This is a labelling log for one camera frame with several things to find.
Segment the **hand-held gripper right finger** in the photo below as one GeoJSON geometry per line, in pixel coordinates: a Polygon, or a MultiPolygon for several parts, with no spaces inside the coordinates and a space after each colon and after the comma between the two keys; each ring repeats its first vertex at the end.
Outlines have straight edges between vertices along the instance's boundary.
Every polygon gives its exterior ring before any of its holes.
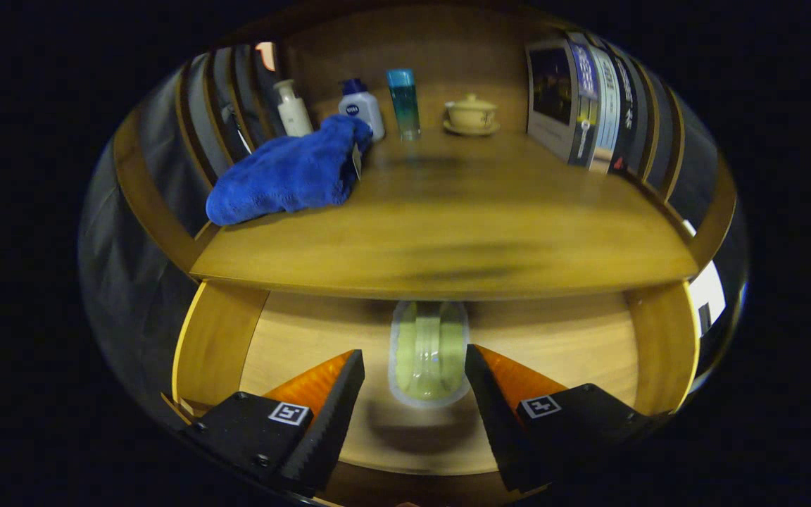
{"type": "Polygon", "coordinates": [[[601,468],[662,424],[595,383],[567,387],[479,344],[465,375],[508,490],[521,493],[601,468]]]}

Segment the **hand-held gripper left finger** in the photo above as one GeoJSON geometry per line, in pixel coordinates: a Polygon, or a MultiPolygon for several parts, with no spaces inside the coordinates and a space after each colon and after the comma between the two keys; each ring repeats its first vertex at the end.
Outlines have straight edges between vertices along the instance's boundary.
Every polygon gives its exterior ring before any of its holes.
{"type": "Polygon", "coordinates": [[[358,349],[256,395],[237,391],[181,439],[259,487],[312,497],[337,465],[365,379],[358,349]]]}

